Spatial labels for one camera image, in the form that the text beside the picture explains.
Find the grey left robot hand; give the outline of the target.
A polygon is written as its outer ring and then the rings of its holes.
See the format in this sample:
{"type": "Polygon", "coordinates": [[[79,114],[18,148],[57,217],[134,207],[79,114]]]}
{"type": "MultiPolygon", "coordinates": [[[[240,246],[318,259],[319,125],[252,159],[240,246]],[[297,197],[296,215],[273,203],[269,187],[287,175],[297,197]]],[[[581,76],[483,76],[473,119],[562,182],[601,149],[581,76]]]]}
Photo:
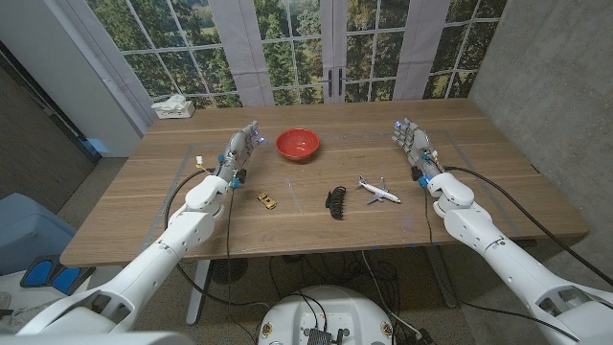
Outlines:
{"type": "Polygon", "coordinates": [[[264,139],[260,137],[257,121],[253,121],[237,131],[231,137],[224,153],[220,155],[216,176],[224,179],[233,188],[243,184],[246,179],[248,161],[255,148],[263,142],[264,139]]]}

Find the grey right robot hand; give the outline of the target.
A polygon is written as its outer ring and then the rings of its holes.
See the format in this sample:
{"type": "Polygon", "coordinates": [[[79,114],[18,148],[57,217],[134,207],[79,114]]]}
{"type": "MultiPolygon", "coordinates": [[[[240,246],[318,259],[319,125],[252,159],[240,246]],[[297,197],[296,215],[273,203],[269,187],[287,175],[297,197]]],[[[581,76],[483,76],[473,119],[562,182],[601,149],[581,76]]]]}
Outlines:
{"type": "Polygon", "coordinates": [[[397,121],[392,140],[406,153],[413,181],[422,180],[427,183],[435,175],[444,172],[438,161],[438,152],[431,145],[427,133],[415,122],[408,118],[397,121]]]}

